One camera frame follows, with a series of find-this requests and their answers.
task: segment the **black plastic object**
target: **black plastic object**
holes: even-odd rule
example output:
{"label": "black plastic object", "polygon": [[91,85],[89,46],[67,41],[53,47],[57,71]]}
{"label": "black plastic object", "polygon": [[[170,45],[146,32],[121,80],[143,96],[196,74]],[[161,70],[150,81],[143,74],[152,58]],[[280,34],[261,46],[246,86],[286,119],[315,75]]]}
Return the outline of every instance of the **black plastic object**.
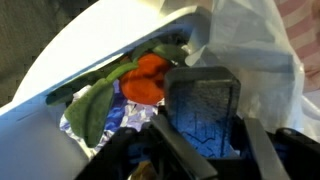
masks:
{"label": "black plastic object", "polygon": [[80,172],[76,180],[127,179],[137,167],[137,164],[131,164],[128,161],[127,152],[136,134],[137,131],[133,128],[120,128]]}
{"label": "black plastic object", "polygon": [[320,144],[289,128],[280,128],[274,146],[291,179],[320,179]]}
{"label": "black plastic object", "polygon": [[176,68],[165,76],[172,125],[205,157],[229,155],[239,81],[224,67]]}

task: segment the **gray background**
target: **gray background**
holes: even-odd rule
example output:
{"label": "gray background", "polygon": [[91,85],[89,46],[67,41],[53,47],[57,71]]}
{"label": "gray background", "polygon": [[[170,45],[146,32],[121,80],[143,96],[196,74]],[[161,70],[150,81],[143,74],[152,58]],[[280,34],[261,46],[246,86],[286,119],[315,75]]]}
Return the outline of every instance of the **gray background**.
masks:
{"label": "gray background", "polygon": [[0,107],[41,51],[97,0],[0,0]]}

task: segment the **pink striped fabric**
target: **pink striped fabric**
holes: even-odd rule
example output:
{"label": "pink striped fabric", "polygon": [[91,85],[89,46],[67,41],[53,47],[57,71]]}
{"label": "pink striped fabric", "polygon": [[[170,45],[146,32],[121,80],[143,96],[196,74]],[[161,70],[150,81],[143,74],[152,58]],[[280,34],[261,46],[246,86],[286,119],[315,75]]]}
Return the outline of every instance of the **pink striped fabric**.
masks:
{"label": "pink striped fabric", "polygon": [[305,91],[320,89],[320,0],[274,0],[305,66]]}

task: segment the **plastic bag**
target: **plastic bag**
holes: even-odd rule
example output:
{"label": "plastic bag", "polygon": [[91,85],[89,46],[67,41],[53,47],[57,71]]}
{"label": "plastic bag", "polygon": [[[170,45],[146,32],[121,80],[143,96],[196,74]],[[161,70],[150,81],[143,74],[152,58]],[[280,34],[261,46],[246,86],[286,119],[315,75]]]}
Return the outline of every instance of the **plastic bag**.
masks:
{"label": "plastic bag", "polygon": [[191,66],[225,66],[241,82],[240,116],[269,132],[303,129],[303,66],[289,44],[273,1],[218,0],[210,41],[186,60]]}

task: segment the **white plastic sheet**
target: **white plastic sheet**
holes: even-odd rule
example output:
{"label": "white plastic sheet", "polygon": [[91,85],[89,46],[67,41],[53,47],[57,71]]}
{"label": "white plastic sheet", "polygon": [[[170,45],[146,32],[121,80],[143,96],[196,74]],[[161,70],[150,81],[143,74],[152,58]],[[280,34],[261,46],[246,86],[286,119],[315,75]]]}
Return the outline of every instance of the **white plastic sheet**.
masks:
{"label": "white plastic sheet", "polygon": [[227,67],[241,82],[241,116],[259,119],[269,132],[280,127],[303,131],[303,65],[273,1],[216,1],[210,42],[186,61]]}

